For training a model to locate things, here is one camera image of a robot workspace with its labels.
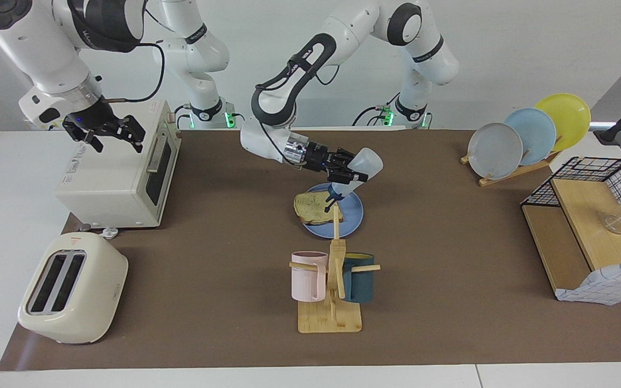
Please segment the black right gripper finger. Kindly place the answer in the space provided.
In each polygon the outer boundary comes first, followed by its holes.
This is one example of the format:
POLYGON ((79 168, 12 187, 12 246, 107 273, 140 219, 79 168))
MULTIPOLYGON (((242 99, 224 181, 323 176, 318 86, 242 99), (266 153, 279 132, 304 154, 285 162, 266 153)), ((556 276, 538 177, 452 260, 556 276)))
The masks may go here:
POLYGON ((75 142, 87 143, 98 153, 104 149, 103 144, 95 138, 93 131, 85 131, 76 125, 64 125, 64 129, 75 142))
POLYGON ((127 115, 123 119, 116 118, 116 131, 114 137, 124 142, 128 142, 137 153, 143 150, 142 142, 146 131, 138 120, 131 115, 127 115))

